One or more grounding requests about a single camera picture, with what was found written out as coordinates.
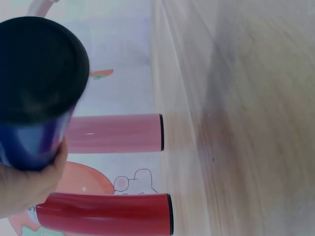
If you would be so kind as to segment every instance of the silver cap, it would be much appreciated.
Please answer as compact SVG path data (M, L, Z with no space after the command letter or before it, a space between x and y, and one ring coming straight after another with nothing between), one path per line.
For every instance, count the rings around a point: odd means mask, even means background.
M32 207L28 208L26 210L26 212L28 213L28 216L32 222L40 225L40 223L38 221L38 217L37 217L36 206L32 206Z

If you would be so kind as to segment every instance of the wooden table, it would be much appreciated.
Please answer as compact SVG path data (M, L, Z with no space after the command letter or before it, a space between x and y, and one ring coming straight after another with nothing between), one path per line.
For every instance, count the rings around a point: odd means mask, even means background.
M153 0L176 236L315 235L315 1Z

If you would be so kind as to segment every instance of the pink bottle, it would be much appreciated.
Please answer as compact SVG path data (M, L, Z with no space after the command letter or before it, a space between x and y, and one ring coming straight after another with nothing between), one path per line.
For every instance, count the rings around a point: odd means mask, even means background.
M155 152L164 148L160 114L73 117L69 153Z

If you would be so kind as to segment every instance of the tumbler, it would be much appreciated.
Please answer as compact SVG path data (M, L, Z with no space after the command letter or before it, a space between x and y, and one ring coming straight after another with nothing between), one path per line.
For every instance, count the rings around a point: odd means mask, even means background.
M51 164L86 87L89 59L65 27L40 17L0 23L0 162Z
M164 149L160 114L73 117L66 135L71 153L158 152Z
M30 219L50 230L97 236L173 235L168 194L79 195L53 193L28 209Z

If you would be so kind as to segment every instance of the blue bottle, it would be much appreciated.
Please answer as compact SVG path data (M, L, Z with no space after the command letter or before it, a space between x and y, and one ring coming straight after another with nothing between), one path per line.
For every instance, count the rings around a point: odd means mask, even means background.
M40 171L54 161L89 78L82 43L40 17L0 23L0 162Z

